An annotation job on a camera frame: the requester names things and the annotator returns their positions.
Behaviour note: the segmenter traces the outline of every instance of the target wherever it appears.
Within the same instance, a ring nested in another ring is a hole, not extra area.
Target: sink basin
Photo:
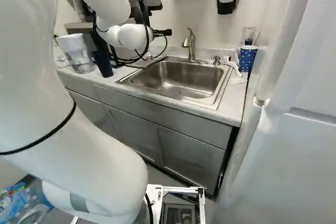
[[[168,57],[147,69],[126,76],[117,83],[217,109],[228,73],[231,73],[228,66],[205,66],[186,62],[178,57]]]

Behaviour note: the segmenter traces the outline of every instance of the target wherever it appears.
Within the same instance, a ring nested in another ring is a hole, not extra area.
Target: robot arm
[[[130,15],[128,0],[85,1],[109,26]],[[146,165],[95,127],[60,82],[51,55],[57,0],[0,5],[0,156],[46,182],[47,198],[64,211],[132,223],[146,193]]]
[[[84,0],[97,13],[97,33],[115,47],[138,49],[146,44],[145,26],[140,24],[119,24],[126,21],[131,14],[129,0]],[[147,27],[149,42],[153,37]]]

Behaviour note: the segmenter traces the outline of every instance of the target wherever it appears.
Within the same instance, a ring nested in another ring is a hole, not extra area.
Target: black stripe
[[[29,148],[32,148],[40,143],[42,143],[44,140],[50,138],[52,135],[54,135],[56,132],[58,132],[64,125],[66,125],[66,123],[70,120],[70,118],[73,116],[73,114],[75,113],[75,110],[76,110],[76,102],[73,101],[73,106],[72,106],[72,109],[70,111],[70,114],[68,114],[68,116],[56,127],[54,128],[52,131],[50,131],[48,134],[44,135],[43,137],[41,137],[40,139],[24,146],[24,147],[21,147],[19,149],[16,149],[16,150],[12,150],[12,151],[9,151],[9,152],[0,152],[0,156],[7,156],[7,155],[12,155],[12,154],[15,154],[15,153],[18,153],[18,152],[22,152],[22,151],[25,151]]]

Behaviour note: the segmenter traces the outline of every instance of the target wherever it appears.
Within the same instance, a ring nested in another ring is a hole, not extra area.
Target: refrigerator
[[[336,0],[287,0],[274,33],[212,224],[336,223]]]

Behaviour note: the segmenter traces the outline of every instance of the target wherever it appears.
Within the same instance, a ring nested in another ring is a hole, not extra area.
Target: black cable
[[[142,23],[143,23],[143,25],[145,27],[147,42],[146,42],[146,47],[145,47],[145,49],[144,49],[144,51],[143,51],[143,53],[141,55],[138,53],[138,51],[136,49],[134,51],[136,52],[136,54],[140,58],[142,58],[148,52],[148,48],[149,48],[149,33],[148,33],[148,30],[147,30],[147,25],[146,25],[145,19],[144,19],[143,15],[142,15],[142,11],[141,11],[141,7],[139,5],[139,1],[143,1],[143,0],[136,0],[136,6],[138,8],[138,11],[140,12],[141,21],[142,21]]]
[[[167,49],[167,46],[168,46],[168,40],[167,40],[167,37],[165,35],[162,35],[162,34],[155,34],[156,36],[158,37],[164,37],[164,39],[166,40],[166,45],[164,46],[164,49],[162,50],[161,53],[159,53],[158,55],[154,56],[154,58],[157,58],[158,56],[160,56],[161,54],[163,54],[166,49]]]
[[[12,150],[12,151],[7,151],[7,152],[0,152],[0,156],[12,155],[12,154],[15,154],[15,153],[25,151],[25,150],[30,149],[30,148],[42,143],[43,141],[47,140],[48,138],[50,138],[51,136],[56,134],[61,128],[63,128],[64,125],[66,125],[69,122],[69,120],[71,119],[71,117],[73,116],[73,114],[76,111],[76,107],[77,107],[77,104],[76,104],[75,101],[73,101],[72,109],[71,109],[70,113],[67,115],[67,117],[59,125],[57,125],[56,128],[54,128],[52,131],[50,131],[49,133],[47,133],[43,137],[39,138],[38,140],[36,140],[36,141],[26,145],[26,146],[23,146],[21,148],[18,148],[18,149]]]
[[[100,30],[99,27],[97,26],[96,20],[97,20],[97,14],[95,12],[95,14],[93,15],[93,21],[92,21],[92,23],[93,23],[93,29],[97,29],[101,33],[106,33],[108,31],[108,29],[106,31]]]
[[[153,224],[154,220],[153,220],[152,204],[151,204],[151,202],[150,202],[149,197],[148,197],[147,194],[145,194],[145,198],[146,198],[148,212],[149,212],[149,221],[150,221],[150,224]]]
[[[126,64],[132,64],[132,63],[135,63],[137,62],[138,60],[140,59],[143,59],[143,56],[148,52],[148,48],[149,48],[149,33],[148,33],[148,30],[147,30],[147,25],[145,23],[145,20],[144,20],[144,17],[142,15],[142,11],[141,11],[141,7],[140,7],[140,4],[139,2],[140,1],[143,1],[143,0],[136,0],[136,6],[138,8],[138,11],[140,13],[140,17],[141,17],[141,21],[142,21],[142,24],[144,25],[145,27],[145,32],[146,32],[146,47],[143,51],[143,53],[139,54],[139,52],[135,49],[134,51],[136,52],[136,54],[138,56],[134,57],[133,59],[122,59],[122,58],[119,58],[118,57],[118,60],[122,63],[122,65],[126,65]]]

